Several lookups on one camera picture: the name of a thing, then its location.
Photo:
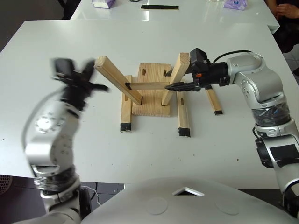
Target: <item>white robot body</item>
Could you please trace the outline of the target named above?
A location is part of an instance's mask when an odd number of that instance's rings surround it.
[[[130,185],[83,224],[298,224],[260,199],[207,180],[160,178]]]

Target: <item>wooden stick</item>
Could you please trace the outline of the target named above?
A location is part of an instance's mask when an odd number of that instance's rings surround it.
[[[180,82],[184,74],[186,73],[190,64],[189,53],[180,53],[176,64],[172,70],[169,84]],[[173,95],[173,91],[164,90],[162,96],[162,105],[168,105]]]
[[[165,83],[126,83],[126,86],[132,90],[164,90],[165,86],[169,85]]]
[[[100,72],[106,79],[129,97],[134,103],[141,105],[142,96],[137,90],[130,90],[126,87],[128,80],[116,68],[116,66],[106,56],[100,56],[95,61],[95,69]]]
[[[184,92],[177,92],[177,106],[179,136],[190,137],[190,124]]]
[[[209,97],[209,100],[210,100],[210,103],[212,105],[215,115],[223,114],[219,100],[218,100],[211,85],[206,87],[206,93],[207,93],[207,96]]]
[[[132,76],[125,76],[128,82],[132,81]],[[132,101],[124,93],[121,100],[121,132],[131,131],[132,126]]]

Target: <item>white tabletop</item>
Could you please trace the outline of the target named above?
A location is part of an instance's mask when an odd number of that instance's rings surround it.
[[[137,76],[139,63],[174,65],[179,52],[195,47],[211,60],[232,50],[252,50],[280,75],[299,125],[298,86],[265,26],[200,23],[192,35],[182,35],[192,27],[155,21],[25,22],[0,53],[0,174],[31,176],[21,130],[36,103],[62,86],[50,79],[50,59],[55,57],[83,65],[88,58],[108,56],[124,75]],[[214,115],[205,91],[188,92],[192,137],[185,138],[178,135],[176,106],[170,118],[133,116],[132,132],[120,133],[121,92],[99,73],[93,81],[111,91],[95,92],[87,100],[75,135],[73,150],[81,180],[134,183],[179,175],[236,188],[278,188],[274,171],[261,165],[251,132],[254,119],[237,86],[214,87],[222,116]]]
[[[144,10],[141,5],[178,5],[179,10]],[[187,21],[264,24],[274,33],[279,24],[263,0],[248,0],[244,11],[223,8],[223,1],[208,0],[116,0],[111,9],[95,8],[92,0],[81,0],[74,12],[76,19],[117,19],[129,21]]]

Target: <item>cable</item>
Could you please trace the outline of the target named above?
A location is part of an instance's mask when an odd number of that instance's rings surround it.
[[[22,134],[21,134],[21,143],[22,143],[22,147],[23,147],[23,150],[25,151],[25,148],[26,148],[26,136],[27,136],[27,132],[28,132],[28,129],[29,129],[29,126],[33,120],[33,118],[35,117],[35,115],[37,114],[37,112],[41,109],[41,107],[53,96],[55,96],[56,94],[59,94],[60,92],[62,92],[64,88],[60,88],[52,93],[49,93],[48,95],[46,95],[44,98],[42,98],[38,103],[37,105],[33,108],[33,111],[31,112],[31,114],[29,115],[29,117],[27,118],[26,120],[26,123],[23,127],[23,130],[22,130]]]
[[[254,136],[259,139],[258,135],[256,134],[256,127],[253,127],[252,129],[252,133],[254,134]]]
[[[85,185],[81,185],[81,187],[83,187],[83,188],[88,188],[88,189],[90,189],[90,190],[93,190],[94,193],[95,193],[95,194],[97,195],[97,197],[98,197],[97,204],[98,204],[99,206],[101,206],[101,204],[100,204],[100,197],[99,197],[99,194],[97,193],[97,191],[96,191],[95,189],[90,188],[90,187],[85,186]]]
[[[231,54],[235,54],[235,53],[242,53],[242,52],[243,53],[252,53],[252,51],[250,51],[250,50],[235,50],[235,51],[231,51],[231,52],[228,52],[228,53],[225,53],[223,55],[220,55],[220,56],[216,57],[216,59],[212,62],[212,64],[214,64],[216,61],[218,61],[219,58],[222,58],[222,57],[224,57],[226,55],[231,55]]]
[[[98,183],[95,183],[95,191],[97,191],[98,189]],[[93,196],[90,198],[90,200],[92,200],[95,196],[95,192],[93,193]]]

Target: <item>black rubber foot cap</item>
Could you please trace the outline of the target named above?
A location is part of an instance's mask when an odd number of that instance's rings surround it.
[[[215,113],[215,115],[222,115],[223,114],[222,111],[215,111],[214,113]]]
[[[121,123],[121,132],[131,131],[132,123]]]
[[[179,127],[178,133],[179,133],[179,136],[190,137],[190,128]]]

